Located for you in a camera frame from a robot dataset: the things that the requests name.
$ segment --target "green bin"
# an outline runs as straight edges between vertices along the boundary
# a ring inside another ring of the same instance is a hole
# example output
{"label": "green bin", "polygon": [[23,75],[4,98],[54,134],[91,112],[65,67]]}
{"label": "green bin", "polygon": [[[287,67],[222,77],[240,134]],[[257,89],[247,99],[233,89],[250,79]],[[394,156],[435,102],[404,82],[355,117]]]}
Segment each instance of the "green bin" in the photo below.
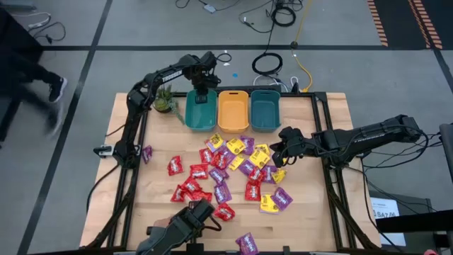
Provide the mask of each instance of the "green bin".
{"label": "green bin", "polygon": [[280,125],[280,93],[257,90],[251,94],[251,124],[253,131],[274,132]]}
{"label": "green bin", "polygon": [[196,96],[196,90],[187,93],[185,124],[194,131],[212,131],[217,123],[217,93],[209,89],[206,103],[195,103]]}

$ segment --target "person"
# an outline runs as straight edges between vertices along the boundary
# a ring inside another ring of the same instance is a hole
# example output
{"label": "person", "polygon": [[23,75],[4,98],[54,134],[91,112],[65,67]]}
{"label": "person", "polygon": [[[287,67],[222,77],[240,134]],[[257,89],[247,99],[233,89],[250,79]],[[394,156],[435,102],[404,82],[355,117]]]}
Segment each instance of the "person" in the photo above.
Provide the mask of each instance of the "person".
{"label": "person", "polygon": [[[50,86],[49,102],[43,101],[23,82],[43,81]],[[46,116],[46,133],[53,136],[62,124],[63,107],[57,103],[63,96],[68,81],[49,72],[18,53],[0,46],[0,97],[9,97],[29,103]]]}

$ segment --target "candy wrapper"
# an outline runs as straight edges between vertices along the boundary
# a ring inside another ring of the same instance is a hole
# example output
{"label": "candy wrapper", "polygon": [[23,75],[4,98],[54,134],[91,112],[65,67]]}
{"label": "candy wrapper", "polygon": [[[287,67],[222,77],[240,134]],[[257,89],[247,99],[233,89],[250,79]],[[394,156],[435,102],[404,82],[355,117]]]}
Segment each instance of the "candy wrapper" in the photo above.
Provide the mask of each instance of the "candy wrapper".
{"label": "candy wrapper", "polygon": [[265,152],[268,156],[270,155],[269,146],[267,144],[257,144],[255,145],[255,149],[260,149]]}
{"label": "candy wrapper", "polygon": [[238,169],[238,167],[242,164],[242,162],[244,161],[245,159],[241,156],[241,155],[237,155],[233,161],[230,163],[229,165],[229,168],[233,171],[235,171],[236,169]]}
{"label": "candy wrapper", "polygon": [[241,255],[256,255],[259,253],[258,247],[250,232],[236,239],[236,243],[239,245]]}
{"label": "candy wrapper", "polygon": [[212,158],[211,165],[218,169],[225,169],[236,157],[226,146],[220,147]]}
{"label": "candy wrapper", "polygon": [[194,191],[192,193],[187,194],[191,201],[199,201],[202,198],[208,200],[210,203],[212,201],[212,193],[204,192],[204,191]]}
{"label": "candy wrapper", "polygon": [[242,142],[242,140],[237,138],[229,140],[226,145],[229,151],[235,155],[241,153],[246,148],[246,145]]}
{"label": "candy wrapper", "polygon": [[260,186],[254,185],[250,182],[246,186],[246,200],[249,201],[261,201]]}
{"label": "candy wrapper", "polygon": [[255,166],[262,169],[268,163],[268,161],[270,160],[270,157],[261,149],[255,149],[253,154],[250,156],[249,160]]}
{"label": "candy wrapper", "polygon": [[215,133],[211,138],[205,141],[205,144],[211,152],[216,152],[222,145],[225,145],[225,141],[219,134]]}
{"label": "candy wrapper", "polygon": [[260,212],[278,214],[278,212],[279,212],[278,207],[274,203],[274,201],[272,199],[270,199],[269,194],[261,196]]}
{"label": "candy wrapper", "polygon": [[221,184],[225,179],[229,178],[229,175],[226,171],[219,169],[213,169],[209,171],[209,174],[217,184]]}
{"label": "candy wrapper", "polygon": [[280,183],[285,178],[286,171],[283,169],[277,169],[277,172],[271,173],[271,174],[272,174],[272,178],[274,179],[274,181],[276,183]]}
{"label": "candy wrapper", "polygon": [[194,193],[195,191],[201,191],[200,184],[198,184],[198,182],[192,177],[187,178],[187,180],[184,181],[182,187],[189,193]]}
{"label": "candy wrapper", "polygon": [[264,172],[262,172],[257,166],[255,166],[248,176],[248,180],[250,183],[253,185],[261,185],[261,181],[263,181],[264,178]]}
{"label": "candy wrapper", "polygon": [[190,177],[194,179],[207,179],[207,164],[191,165]]}
{"label": "candy wrapper", "polygon": [[170,163],[168,163],[167,169],[169,176],[184,172],[183,165],[181,164],[181,156],[178,155],[171,158]]}
{"label": "candy wrapper", "polygon": [[153,155],[153,148],[148,145],[142,150],[142,157],[145,164],[148,164],[151,156]]}
{"label": "candy wrapper", "polygon": [[214,187],[214,194],[217,199],[217,203],[219,204],[225,203],[232,199],[231,193],[229,192],[228,186],[225,182]]}
{"label": "candy wrapper", "polygon": [[272,173],[277,172],[276,166],[265,165],[261,171],[264,172],[263,182],[275,184],[274,178],[272,177]]}
{"label": "candy wrapper", "polygon": [[170,201],[171,202],[184,202],[184,195],[185,191],[181,185],[178,185],[176,187],[175,193],[173,193],[173,196],[171,197]]}
{"label": "candy wrapper", "polygon": [[244,151],[242,151],[245,155],[252,155],[253,153],[253,145],[255,144],[255,138],[247,137],[245,135],[241,135],[241,141],[246,145]]}
{"label": "candy wrapper", "polygon": [[212,158],[213,158],[213,153],[207,148],[207,149],[201,149],[200,151],[200,158],[202,163],[211,163]]}
{"label": "candy wrapper", "polygon": [[292,198],[288,195],[288,193],[286,193],[283,188],[280,187],[275,190],[274,195],[272,195],[270,198],[274,201],[274,203],[280,210],[286,209],[286,207],[288,207],[288,205],[292,202]]}
{"label": "candy wrapper", "polygon": [[236,213],[226,203],[220,204],[214,211],[214,216],[221,218],[223,221],[229,221],[235,215]]}
{"label": "candy wrapper", "polygon": [[245,174],[247,176],[251,174],[253,168],[255,168],[255,165],[248,159],[239,166],[239,170],[241,170],[242,174]]}

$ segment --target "pants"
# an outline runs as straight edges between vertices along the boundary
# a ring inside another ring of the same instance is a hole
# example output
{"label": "pants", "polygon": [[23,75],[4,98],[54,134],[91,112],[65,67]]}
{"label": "pants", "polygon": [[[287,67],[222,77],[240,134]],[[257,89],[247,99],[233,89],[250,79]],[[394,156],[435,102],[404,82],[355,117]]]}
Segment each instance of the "pants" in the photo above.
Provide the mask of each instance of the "pants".
{"label": "pants", "polygon": [[48,84],[56,84],[60,81],[60,76],[11,50],[1,49],[0,55],[0,96],[25,101],[44,114],[54,115],[54,108],[22,83],[40,80]]}

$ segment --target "wooden tabletop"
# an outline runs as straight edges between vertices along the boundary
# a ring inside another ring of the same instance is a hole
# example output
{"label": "wooden tabletop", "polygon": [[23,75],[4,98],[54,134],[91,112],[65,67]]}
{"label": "wooden tabletop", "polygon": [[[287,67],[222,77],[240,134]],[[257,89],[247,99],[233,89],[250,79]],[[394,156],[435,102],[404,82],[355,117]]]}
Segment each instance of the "wooden tabletop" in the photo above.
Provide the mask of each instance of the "wooden tabletop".
{"label": "wooden tabletop", "polygon": [[[328,93],[327,95],[333,127],[351,129],[352,122],[345,94]],[[185,98],[178,100],[181,115],[184,115]],[[321,103],[319,103],[319,109],[323,129],[326,129]],[[281,98],[280,115],[282,125],[274,133],[257,133],[249,127],[244,134],[254,137],[256,144],[272,144],[279,142],[277,134],[287,126],[299,128],[305,136],[310,136],[316,131],[310,98]],[[126,94],[118,93],[108,132],[114,131],[124,124],[126,116]],[[239,136],[238,134],[223,133],[218,126],[214,132],[218,132],[226,140]],[[189,166],[200,163],[198,150],[205,148],[203,141],[211,135],[212,132],[192,132],[188,127],[182,125],[173,114],[161,114],[155,110],[149,113],[144,146],[151,145],[153,155],[148,164],[141,163],[139,168],[128,249],[135,250],[138,244],[147,238],[147,226],[152,226],[156,220],[169,217],[187,206],[187,203],[172,203],[171,196],[176,186],[189,176]],[[113,145],[120,139],[120,136],[121,132],[117,132],[107,137],[105,143]],[[184,173],[169,176],[166,167],[171,157],[176,155],[181,155],[183,159]],[[116,161],[113,158],[102,159],[96,180],[115,165]],[[351,166],[361,167],[358,160],[353,161]],[[233,197],[228,204],[235,210],[236,217],[230,222],[220,221],[223,228],[221,232],[209,230],[203,232],[203,238],[199,242],[205,244],[206,251],[239,250],[235,239],[247,232],[252,233],[260,251],[282,251],[282,247],[285,245],[289,245],[291,251],[336,250],[321,160],[305,157],[297,160],[297,163],[292,166],[286,166],[285,169],[287,176],[279,185],[292,196],[294,201],[279,215],[260,213],[259,202],[246,201],[244,199],[246,177],[239,170],[228,170],[230,178],[226,183]],[[115,171],[94,191],[81,245],[92,241],[111,216],[119,175],[120,171]],[[379,234],[367,216],[362,175],[347,169],[343,171],[343,175],[351,215],[365,234],[380,246]],[[204,191],[213,192],[215,182],[211,178],[198,180],[198,183]],[[263,183],[261,194],[273,193],[276,187],[277,185]],[[212,204],[217,206],[215,198],[213,198]],[[343,243],[347,246],[344,222],[340,213],[338,215]],[[122,224],[123,219],[120,219],[117,229],[118,237],[122,231]],[[120,238],[116,238],[116,244],[119,244],[119,241]],[[185,245],[182,245],[178,250],[184,249]]]}

